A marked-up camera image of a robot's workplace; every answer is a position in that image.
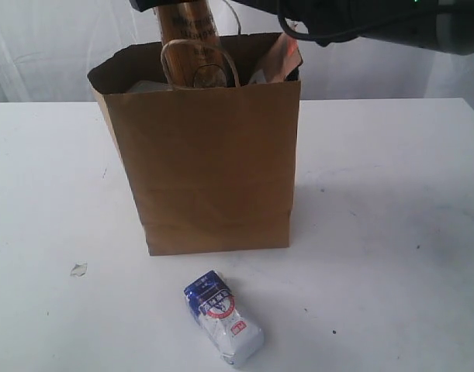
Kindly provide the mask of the spaghetti pack dark blue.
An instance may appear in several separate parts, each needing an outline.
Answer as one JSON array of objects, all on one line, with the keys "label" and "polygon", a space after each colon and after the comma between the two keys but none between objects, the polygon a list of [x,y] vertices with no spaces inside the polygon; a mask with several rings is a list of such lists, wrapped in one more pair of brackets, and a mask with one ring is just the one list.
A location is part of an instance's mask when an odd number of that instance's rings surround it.
[{"label": "spaghetti pack dark blue", "polygon": [[220,38],[207,1],[161,5],[154,9],[161,42],[171,44],[165,59],[176,86],[216,88],[227,86],[227,65],[214,48]]}]

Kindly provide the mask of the blue white salt packet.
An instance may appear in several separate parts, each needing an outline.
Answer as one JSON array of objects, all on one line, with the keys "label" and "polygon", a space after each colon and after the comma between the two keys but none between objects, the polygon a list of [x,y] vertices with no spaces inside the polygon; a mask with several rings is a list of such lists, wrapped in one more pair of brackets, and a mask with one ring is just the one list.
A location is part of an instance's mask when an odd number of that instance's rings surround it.
[{"label": "blue white salt packet", "polygon": [[183,290],[197,324],[233,368],[242,367],[263,347],[265,334],[239,305],[219,272],[210,270]]}]

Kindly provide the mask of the clear bottle yellow millet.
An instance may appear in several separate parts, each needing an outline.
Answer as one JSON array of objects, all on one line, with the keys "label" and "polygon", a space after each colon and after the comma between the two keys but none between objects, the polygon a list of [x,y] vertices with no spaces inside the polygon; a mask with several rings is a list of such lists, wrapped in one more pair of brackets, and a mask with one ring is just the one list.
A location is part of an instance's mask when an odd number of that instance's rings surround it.
[{"label": "clear bottle yellow millet", "polygon": [[169,84],[155,81],[138,81],[127,91],[128,93],[150,93],[155,91],[170,91]]}]

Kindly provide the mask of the brown paper shopping bag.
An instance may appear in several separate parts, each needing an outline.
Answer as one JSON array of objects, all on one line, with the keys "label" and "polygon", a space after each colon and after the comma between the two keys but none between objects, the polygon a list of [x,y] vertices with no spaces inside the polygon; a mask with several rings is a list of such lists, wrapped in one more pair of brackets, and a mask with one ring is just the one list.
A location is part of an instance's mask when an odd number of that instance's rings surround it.
[{"label": "brown paper shopping bag", "polygon": [[[301,84],[248,84],[280,35],[219,34],[222,88],[173,83],[177,40],[129,46],[88,73],[151,255],[289,245]],[[138,81],[171,90],[128,93]]]}]

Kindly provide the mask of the brown coffee pouch orange label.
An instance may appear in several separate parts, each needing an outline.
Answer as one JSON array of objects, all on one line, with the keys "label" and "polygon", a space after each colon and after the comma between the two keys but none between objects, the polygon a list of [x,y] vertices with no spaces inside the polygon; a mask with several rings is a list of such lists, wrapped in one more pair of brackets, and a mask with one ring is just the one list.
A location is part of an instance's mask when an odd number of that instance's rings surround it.
[{"label": "brown coffee pouch orange label", "polygon": [[297,40],[282,33],[258,61],[248,84],[271,84],[298,81],[303,64]]}]

